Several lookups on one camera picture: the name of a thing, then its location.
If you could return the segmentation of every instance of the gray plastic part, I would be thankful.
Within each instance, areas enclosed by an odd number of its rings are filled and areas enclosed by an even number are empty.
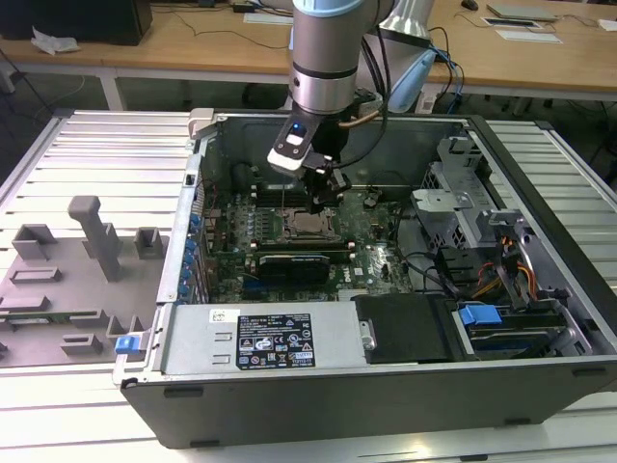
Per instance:
[[[64,335],[60,347],[67,355],[100,354],[103,344],[94,333],[87,335]]]
[[[49,260],[24,261],[20,256],[15,257],[7,277],[0,284],[0,298],[46,296],[51,305],[40,316],[28,313],[28,320],[21,320],[12,313],[2,313],[0,309],[0,339],[11,347],[11,354],[2,360],[3,367],[113,362],[116,358],[115,346],[111,340],[106,341],[112,315],[124,328],[130,326],[134,315],[139,317],[144,328],[151,326],[164,260],[139,259],[133,236],[121,237],[118,256],[121,280],[108,283],[98,262],[89,259],[84,252],[82,239],[57,238],[54,244],[42,245]],[[166,250],[169,237],[162,236],[162,240]],[[14,285],[8,277],[15,270],[49,267],[60,269],[62,278],[59,282]],[[98,311],[104,313],[100,320],[96,319]],[[100,354],[68,356],[59,348],[63,335],[89,333],[94,333],[103,344]],[[134,360],[139,360],[139,357],[129,357],[130,362]]]
[[[139,319],[139,316],[133,315],[133,318],[131,318],[131,325],[128,328],[128,332],[139,333],[141,331],[144,331],[144,326],[142,326],[142,322]]]
[[[117,257],[120,253],[122,242],[118,238],[118,234],[116,233],[114,224],[103,224],[103,227],[105,227],[105,234],[107,235],[107,239],[110,241],[112,248],[116,250],[115,256]],[[88,253],[88,257],[90,259],[96,259],[96,254],[94,253],[93,248],[88,242],[88,240],[84,239],[82,242],[84,244],[84,249],[86,250],[86,253]]]
[[[101,309],[92,315],[74,315],[69,320],[75,328],[100,328],[108,325],[109,316]]]
[[[107,325],[107,332],[105,333],[105,336],[107,337],[108,340],[111,340],[112,342],[116,342],[117,338],[125,334],[126,334],[126,330],[122,328],[122,325],[120,324],[120,321],[118,320],[118,318],[115,315],[113,315],[109,319],[109,324]]]
[[[15,269],[9,279],[14,285],[29,283],[54,283],[62,278],[62,272],[58,267],[40,267],[28,269]]]
[[[49,309],[49,299],[46,296],[5,297],[0,302],[3,312],[43,312]]]
[[[68,205],[68,215],[80,223],[107,281],[117,282],[121,277],[117,243],[107,235],[98,216],[99,209],[100,200],[97,196],[75,196]]]
[[[22,225],[13,239],[13,246],[22,259],[41,260],[47,259],[41,245],[55,242],[56,238],[46,225]]]
[[[137,229],[133,243],[137,249],[139,259],[162,259],[163,240],[157,228],[143,227]]]

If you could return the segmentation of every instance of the paper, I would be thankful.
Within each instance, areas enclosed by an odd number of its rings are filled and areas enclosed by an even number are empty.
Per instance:
[[[30,40],[32,45],[41,49],[45,53],[49,53],[50,55],[81,49],[77,45],[77,40],[72,37],[62,37],[61,39],[58,39],[56,37],[47,36],[46,34],[36,30],[34,27],[32,28],[32,32],[35,34],[34,38]]]
[[[617,21],[608,21],[606,19],[598,19],[598,25],[605,31],[615,32],[617,31]]]
[[[539,41],[542,43],[563,43],[553,34],[536,34],[520,31],[496,31],[507,41]]]

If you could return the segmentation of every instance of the motherboard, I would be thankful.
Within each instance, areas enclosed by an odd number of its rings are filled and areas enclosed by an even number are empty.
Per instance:
[[[401,203],[352,190],[309,213],[298,192],[219,194],[204,208],[212,303],[346,301],[411,292],[395,236]]]

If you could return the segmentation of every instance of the floor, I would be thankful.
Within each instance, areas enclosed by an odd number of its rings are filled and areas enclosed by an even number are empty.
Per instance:
[[[28,74],[27,77],[45,102],[51,103],[62,95],[72,94],[52,104],[53,109],[107,109],[102,89],[95,78],[42,74]],[[190,82],[189,85],[192,97],[190,102],[183,100],[179,81],[121,80],[128,108],[134,111],[186,111],[191,107],[247,106],[275,109],[284,103],[286,97],[285,86],[259,85],[252,88],[248,102],[245,101],[247,105],[242,102],[243,84]],[[4,181],[50,117],[23,79],[18,80],[15,87],[14,94],[0,95],[0,181]],[[447,95],[438,103],[435,112],[445,111],[450,99],[451,95]],[[478,114],[489,120],[548,121],[587,161],[602,143],[608,126],[614,127],[617,123],[617,105],[605,112],[598,102],[556,100],[549,108],[544,103],[543,100],[535,99],[527,111],[514,117],[514,100],[510,98],[467,95],[456,112]],[[605,177],[614,158],[607,150],[601,150],[593,168]]]

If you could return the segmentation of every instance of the green circuit board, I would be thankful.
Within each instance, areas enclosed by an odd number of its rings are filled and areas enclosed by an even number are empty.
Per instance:
[[[216,285],[209,290],[209,300],[337,301],[349,300],[357,294],[411,292],[406,269],[396,254],[395,243],[389,239],[400,204],[378,203],[366,208],[365,198],[365,191],[349,191],[339,206],[326,207],[314,216],[301,207],[258,207],[250,197],[222,197],[218,218],[207,234],[209,258],[216,260],[217,269]],[[353,252],[332,249],[346,247],[349,242],[354,243]],[[311,251],[306,251],[303,244],[310,245]],[[320,252],[320,245],[328,254]],[[264,251],[269,247],[278,251]],[[258,297],[247,295],[248,284],[259,286],[259,257],[269,254],[331,256],[328,281],[310,287],[269,287],[258,291]]]

